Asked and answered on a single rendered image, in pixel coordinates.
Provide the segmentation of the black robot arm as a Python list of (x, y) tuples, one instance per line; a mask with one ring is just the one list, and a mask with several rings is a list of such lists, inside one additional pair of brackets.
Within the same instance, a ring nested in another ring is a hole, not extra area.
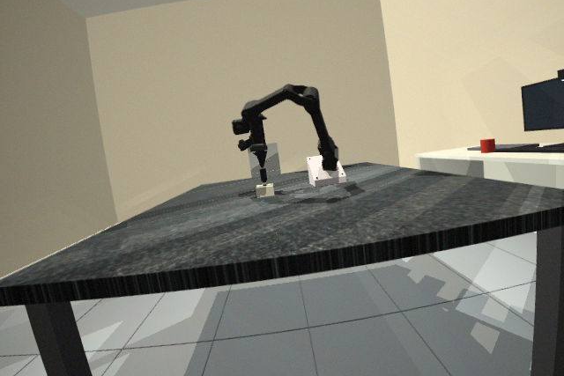
[[(303, 95), (303, 97), (299, 94)], [(267, 117), (261, 113), (265, 109), (286, 99), (304, 106), (311, 115), (319, 136), (317, 148), (320, 155), (323, 156), (323, 170), (337, 171), (338, 147), (335, 145), (332, 137), (329, 136), (320, 108), (319, 91), (315, 87), (287, 84), (260, 100), (247, 102), (241, 111), (242, 119), (232, 120), (231, 122), (233, 124), (233, 132), (235, 135), (240, 135), (249, 133), (249, 131), (263, 130), (263, 120), (267, 119)]]

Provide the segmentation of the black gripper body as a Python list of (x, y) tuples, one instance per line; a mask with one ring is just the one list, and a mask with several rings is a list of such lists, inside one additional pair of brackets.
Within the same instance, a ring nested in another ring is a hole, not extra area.
[(252, 132), (250, 132), (250, 136), (251, 136), (252, 143), (253, 143), (249, 147), (250, 152), (252, 152), (252, 151), (259, 152), (259, 151), (268, 150), (266, 142), (265, 142), (263, 130), (252, 131)]

